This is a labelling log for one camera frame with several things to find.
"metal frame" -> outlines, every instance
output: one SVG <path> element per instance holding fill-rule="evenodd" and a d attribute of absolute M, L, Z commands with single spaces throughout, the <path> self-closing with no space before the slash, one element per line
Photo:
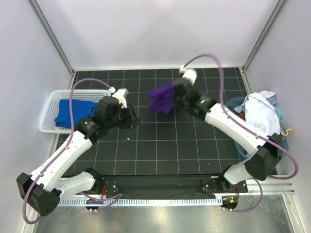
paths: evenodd
<path fill-rule="evenodd" d="M 245 65 L 243 67 L 243 70 L 247 70 L 250 66 L 252 60 L 254 59 L 257 51 L 261 47 L 262 43 L 264 42 L 265 38 L 267 37 L 269 31 L 271 30 L 274 22 L 278 18 L 279 14 L 283 10 L 285 4 L 288 0 L 278 0 L 277 4 L 275 5 L 272 13 L 269 16 L 268 21 L 266 22 L 265 26 L 263 27 L 263 30 L 260 33 L 260 36 L 258 37 L 252 51 L 250 52 L 248 58 L 246 59 Z"/>
<path fill-rule="evenodd" d="M 72 78 L 71 78 L 71 80 L 69 82 L 69 86 L 68 86 L 70 88 L 73 84 L 73 81 L 74 81 L 75 72 L 74 72 L 72 66 L 70 65 L 70 62 L 68 61 L 64 51 L 62 50 L 55 34 L 53 33 L 53 31 L 49 25 L 49 23 L 47 22 L 43 12 L 41 11 L 37 1 L 36 0 L 28 0 L 28 2 L 32 6 L 35 14 L 37 15 L 40 23 L 42 24 L 43 28 L 45 29 L 50 40 L 52 41 L 52 43 L 53 43 L 54 47 L 56 48 L 60 58 L 64 62 L 66 68 L 72 74 Z M 279 16 L 280 12 L 282 11 L 282 9 L 284 8 L 286 3 L 287 3 L 287 0 L 279 0 L 277 2 L 277 4 L 275 5 L 275 7 L 271 13 L 271 15 L 269 16 L 269 19 L 267 20 L 267 22 L 264 26 L 259 38 L 257 39 L 254 47 L 252 48 L 252 50 L 251 50 L 251 52 L 250 52 L 250 54 L 249 54 L 249 56 L 245 62 L 245 65 L 240 68 L 240 71 L 242 74 L 242 79 L 243 79 L 244 85 L 246 87 L 247 93 L 251 93 L 251 86 L 249 84 L 246 71 L 249 68 L 249 66 L 250 66 L 252 60 L 254 59 L 257 51 L 259 50 L 259 48 L 263 44 L 265 38 L 267 37 L 267 35 L 268 35 L 269 31 L 271 30 L 274 22 L 276 21 L 277 17 Z M 50 154 L 52 154 L 56 149 L 58 137 L 59 137 L 59 135 L 57 134 L 53 139 Z M 248 193 L 241 193 L 240 195 L 244 195 L 244 196 L 245 195 L 260 195 L 259 187 L 255 183 L 255 181 L 247 180 L 246 183 L 247 183 L 249 192 Z M 292 226 L 294 228 L 294 231 L 298 232 L 298 233 L 306 232 L 306 230 L 304 229 L 304 226 L 302 224 L 301 218 L 300 218 L 299 210 L 297 209 L 297 206 L 295 204 L 296 195 L 294 192 L 294 188 L 291 184 L 291 181 L 290 180 L 285 180 L 285 181 L 275 180 L 275 179 L 268 178 L 267 180 L 260 182 L 260 184 L 262 185 L 264 195 L 283 195 L 283 199 L 284 199 L 284 202 L 285 202 L 287 212 L 289 214 Z M 75 198 L 85 199 L 85 197 L 80 196 L 80 195 L 76 195 Z M 37 217 L 37 212 L 33 208 L 29 209 L 28 214 L 29 214 L 28 216 L 30 217 L 30 219 L 34 219 L 35 217 Z M 22 232 L 23 233 L 32 233 L 34 230 L 34 227 L 35 227 L 34 225 L 25 224 Z"/>
<path fill-rule="evenodd" d="M 52 44 L 54 45 L 58 55 L 60 56 L 60 58 L 62 59 L 64 65 L 66 66 L 66 68 L 68 69 L 69 73 L 71 75 L 74 74 L 74 70 L 69 62 L 69 60 L 67 59 L 62 47 L 60 46 L 52 28 L 50 27 L 47 19 L 45 18 L 40 6 L 38 5 L 38 2 L 36 0 L 28 0 L 29 4 L 31 5 L 31 7 L 33 8 L 36 16 L 38 17 L 42 27 L 44 28 L 45 32 L 47 33 L 48 37 L 50 38 Z"/>

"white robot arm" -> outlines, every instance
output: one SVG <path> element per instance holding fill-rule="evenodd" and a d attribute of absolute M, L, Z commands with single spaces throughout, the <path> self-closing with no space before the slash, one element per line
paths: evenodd
<path fill-rule="evenodd" d="M 265 132 L 243 121 L 226 107 L 225 113 L 221 104 L 210 99 L 207 94 L 199 94 L 192 88 L 196 79 L 195 70 L 181 67 L 179 72 L 183 74 L 183 77 L 173 82 L 173 106 L 183 108 L 207 124 L 220 129 L 238 142 L 250 155 L 250 158 L 230 166 L 222 172 L 219 177 L 220 188 L 224 191 L 230 191 L 239 182 L 250 178 L 265 180 L 279 163 L 281 152 L 276 147 L 260 139 L 260 137 L 270 139 L 277 144 L 281 143 L 281 137 L 277 134 L 268 136 Z M 256 136 L 240 127 L 232 118 L 247 129 L 255 132 Z"/>
<path fill-rule="evenodd" d="M 68 142 L 67 140 L 55 151 L 55 153 L 40 167 L 34 170 L 30 176 L 37 177 L 41 170 L 64 148 Z M 61 156 L 46 170 L 44 176 L 37 181 L 38 185 L 43 185 L 46 191 L 52 192 L 54 189 L 61 191 L 60 200 L 75 195 L 79 192 L 90 190 L 95 184 L 94 177 L 88 172 L 60 180 L 68 168 L 88 150 L 93 143 L 90 139 L 85 139 L 85 135 L 79 131 L 73 133 L 71 144 L 67 147 Z"/>

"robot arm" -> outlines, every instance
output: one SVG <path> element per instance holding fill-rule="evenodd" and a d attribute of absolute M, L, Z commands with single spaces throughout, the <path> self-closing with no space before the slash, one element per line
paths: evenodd
<path fill-rule="evenodd" d="M 95 110 L 93 117 L 85 117 L 75 125 L 73 137 L 68 147 L 68 139 L 64 144 L 40 167 L 30 175 L 21 173 L 17 178 L 19 193 L 25 197 L 30 185 L 42 169 L 66 147 L 36 182 L 27 203 L 41 216 L 51 213 L 58 203 L 72 195 L 83 191 L 99 192 L 103 187 L 102 176 L 95 170 L 88 168 L 77 176 L 60 178 L 75 160 L 88 150 L 95 142 L 107 134 L 111 128 L 132 129 L 140 121 L 136 117 L 131 104 L 126 102 L 128 91 L 119 89 L 113 96 L 103 97 Z"/>
<path fill-rule="evenodd" d="M 277 144 L 281 143 L 281 137 L 277 134 L 268 136 L 266 133 L 240 119 L 225 107 L 225 110 L 230 116 L 228 117 L 220 103 L 210 99 L 207 94 L 199 94 L 192 88 L 196 79 L 195 70 L 181 67 L 180 73 L 183 73 L 183 77 L 173 82 L 173 106 L 183 108 L 207 124 L 220 129 L 238 142 L 250 155 L 249 159 L 230 166 L 222 172 L 218 180 L 220 188 L 224 191 L 230 191 L 235 188 L 236 184 L 246 179 L 255 178 L 261 181 L 265 180 L 279 163 L 281 152 L 264 140 L 241 128 L 231 118 L 257 135 L 267 139 L 269 138 Z"/>

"black grid mat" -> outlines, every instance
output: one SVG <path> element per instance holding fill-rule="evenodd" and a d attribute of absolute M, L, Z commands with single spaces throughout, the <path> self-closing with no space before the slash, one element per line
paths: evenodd
<path fill-rule="evenodd" d="M 217 69 L 196 69 L 195 87 L 219 101 Z M 133 130 L 111 129 L 64 174 L 76 175 L 92 167 L 103 175 L 219 173 L 242 160 L 234 142 L 218 129 L 172 109 L 169 114 L 148 110 L 150 90 L 178 78 L 177 69 L 80 71 L 76 80 L 95 78 L 110 86 L 127 88 L 127 101 L 142 121 Z M 85 82 L 78 89 L 102 89 L 97 82 Z M 246 96 L 238 68 L 225 69 L 225 99 Z M 60 135 L 60 146 L 67 134 Z"/>

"white towel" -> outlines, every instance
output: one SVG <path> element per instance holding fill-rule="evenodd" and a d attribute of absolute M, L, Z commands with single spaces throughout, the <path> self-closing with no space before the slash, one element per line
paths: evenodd
<path fill-rule="evenodd" d="M 268 135 L 280 134 L 281 127 L 274 107 L 264 96 L 255 92 L 244 101 L 245 121 Z"/>

